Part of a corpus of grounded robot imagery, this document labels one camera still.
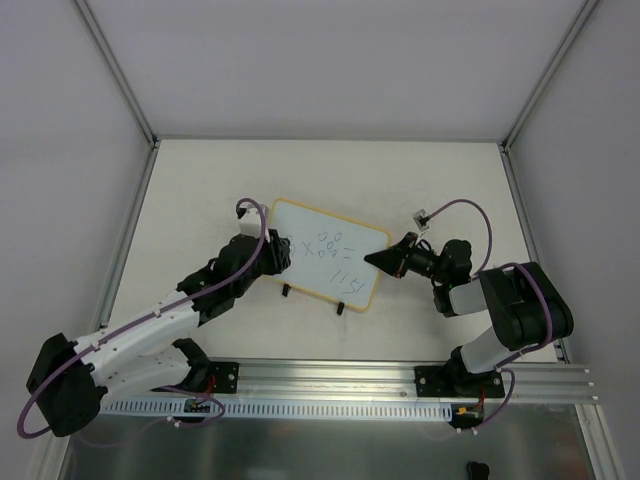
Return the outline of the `yellow framed whiteboard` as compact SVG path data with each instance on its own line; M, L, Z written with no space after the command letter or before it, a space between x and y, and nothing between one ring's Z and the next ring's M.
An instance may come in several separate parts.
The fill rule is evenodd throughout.
M388 231L284 198L274 201L270 226L291 249L276 281L358 312L370 307L380 272L364 257L390 246Z

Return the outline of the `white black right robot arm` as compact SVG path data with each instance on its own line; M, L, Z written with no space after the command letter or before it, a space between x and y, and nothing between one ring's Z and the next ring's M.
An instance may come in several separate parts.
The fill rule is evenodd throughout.
M473 274L471 255L466 240L450 240L435 252L409 232L397 244L364 257L394 278L412 272L430 280L436 310L446 318L479 312L490 318L489 327L455 348L443 365L415 368L419 397L502 398L500 368L573 332L571 310L538 263Z

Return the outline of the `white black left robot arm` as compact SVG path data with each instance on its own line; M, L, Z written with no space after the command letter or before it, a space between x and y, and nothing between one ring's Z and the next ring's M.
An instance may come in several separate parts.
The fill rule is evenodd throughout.
M205 391L210 362L190 333L232 309L261 276L283 273L290 255L290 240L274 229L266 240L238 234L139 318L75 340L47 339L26 382L43 430L70 436L102 408L145 390Z

